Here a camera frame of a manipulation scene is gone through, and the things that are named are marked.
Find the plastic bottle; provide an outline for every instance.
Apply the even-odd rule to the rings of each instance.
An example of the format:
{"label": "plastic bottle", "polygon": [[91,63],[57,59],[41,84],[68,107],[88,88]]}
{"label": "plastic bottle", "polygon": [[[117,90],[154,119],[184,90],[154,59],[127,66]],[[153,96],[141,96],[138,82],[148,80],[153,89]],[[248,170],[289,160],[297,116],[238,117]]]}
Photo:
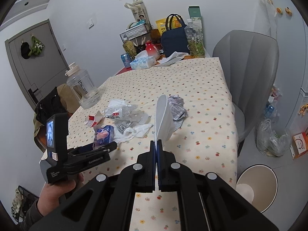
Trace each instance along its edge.
{"label": "plastic bottle", "polygon": [[132,41],[129,41],[127,37],[123,38],[123,48],[130,55],[131,59],[134,60],[137,52]]}
{"label": "plastic bottle", "polygon": [[161,53],[159,50],[154,46],[151,40],[145,43],[145,50],[147,51],[148,56],[154,56],[156,60],[159,59]]}
{"label": "plastic bottle", "polygon": [[74,62],[69,68],[65,73],[68,76],[67,85],[82,108],[91,108],[101,99],[101,93],[94,86],[87,70],[79,68]]}
{"label": "plastic bottle", "polygon": [[190,55],[195,58],[205,57],[202,35],[199,26],[193,24],[192,19],[187,19],[187,26],[184,30],[188,41]]}

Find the bottle label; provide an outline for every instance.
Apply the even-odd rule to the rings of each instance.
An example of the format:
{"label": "bottle label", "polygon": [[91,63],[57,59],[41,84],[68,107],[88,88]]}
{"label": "bottle label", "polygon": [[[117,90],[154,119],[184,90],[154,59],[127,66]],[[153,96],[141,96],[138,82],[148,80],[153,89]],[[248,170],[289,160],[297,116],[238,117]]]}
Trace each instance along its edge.
{"label": "bottle label", "polygon": [[82,84],[82,81],[79,80],[77,83],[81,86],[81,88],[82,88],[82,90],[84,91],[84,93],[87,94],[88,91],[86,90],[86,88],[85,88],[84,85]]}
{"label": "bottle label", "polygon": [[122,108],[106,110],[104,117],[109,119],[122,119]]}

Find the gray chair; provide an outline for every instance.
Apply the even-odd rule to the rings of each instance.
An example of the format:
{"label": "gray chair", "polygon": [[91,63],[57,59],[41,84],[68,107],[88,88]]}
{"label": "gray chair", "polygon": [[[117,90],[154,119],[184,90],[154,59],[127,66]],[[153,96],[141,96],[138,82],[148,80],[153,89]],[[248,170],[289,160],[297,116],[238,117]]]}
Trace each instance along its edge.
{"label": "gray chair", "polygon": [[278,66],[278,44],[269,36],[232,30],[216,44],[213,57],[219,57],[232,95],[239,155],[270,95]]}

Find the ceiling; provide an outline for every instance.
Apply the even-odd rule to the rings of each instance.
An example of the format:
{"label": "ceiling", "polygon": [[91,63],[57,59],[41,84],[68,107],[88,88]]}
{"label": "ceiling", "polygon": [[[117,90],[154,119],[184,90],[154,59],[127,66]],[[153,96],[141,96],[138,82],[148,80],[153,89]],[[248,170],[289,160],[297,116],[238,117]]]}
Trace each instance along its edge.
{"label": "ceiling", "polygon": [[50,0],[17,0],[0,26],[0,31],[29,14],[45,9],[49,1]]}

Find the mesh basket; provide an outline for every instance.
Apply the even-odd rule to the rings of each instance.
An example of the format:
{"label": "mesh basket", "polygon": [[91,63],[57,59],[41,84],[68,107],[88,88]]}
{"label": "mesh basket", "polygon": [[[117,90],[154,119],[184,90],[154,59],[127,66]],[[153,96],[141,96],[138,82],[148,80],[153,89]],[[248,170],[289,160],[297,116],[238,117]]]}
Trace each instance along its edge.
{"label": "mesh basket", "polygon": [[120,37],[122,39],[122,42],[124,42],[124,38],[127,37],[129,40],[135,39],[139,36],[146,35],[151,32],[151,26],[147,23],[139,24],[137,26],[134,26],[128,30],[126,30],[124,33],[120,34]]}
{"label": "mesh basket", "polygon": [[26,213],[32,204],[38,199],[38,197],[22,186],[18,186],[16,193],[19,195],[19,200],[16,198],[13,201],[13,206],[11,207],[12,216],[17,222],[24,221],[26,218]]}

